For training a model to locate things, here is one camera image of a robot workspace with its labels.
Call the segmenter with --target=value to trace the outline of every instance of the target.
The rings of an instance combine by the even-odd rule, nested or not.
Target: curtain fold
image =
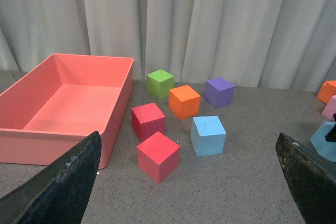
[[[336,0],[0,0],[0,70],[53,53],[134,58],[134,78],[317,91],[336,79]]]

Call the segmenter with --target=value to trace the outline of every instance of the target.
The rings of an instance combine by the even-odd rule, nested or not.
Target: purple cube
[[[219,77],[205,83],[204,99],[216,109],[229,105],[232,101],[235,86]]]

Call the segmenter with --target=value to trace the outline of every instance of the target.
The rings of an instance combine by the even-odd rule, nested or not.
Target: green cube
[[[158,99],[169,95],[174,88],[174,76],[162,69],[147,74],[147,92]]]

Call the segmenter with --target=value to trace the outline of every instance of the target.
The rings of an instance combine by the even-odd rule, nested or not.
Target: red cube
[[[154,102],[134,107],[131,113],[132,126],[140,142],[157,131],[164,134],[166,117]]]
[[[178,144],[156,132],[137,146],[138,166],[160,183],[178,167],[180,150]]]

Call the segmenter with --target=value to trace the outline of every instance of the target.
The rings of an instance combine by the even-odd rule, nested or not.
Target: speckled gray surface
[[[0,71],[0,91],[22,73]],[[191,83],[203,95],[204,85]],[[157,184],[137,167],[139,144],[131,108],[156,102],[166,115],[166,136],[181,145],[179,167]],[[282,174],[275,143],[285,132],[312,148],[309,137],[326,121],[316,93],[236,87],[229,106],[201,100],[198,115],[218,115],[226,132],[222,155],[196,157],[192,119],[178,120],[168,98],[157,100],[134,81],[114,150],[99,175],[82,223],[304,223]],[[0,164],[0,197],[42,166]]]

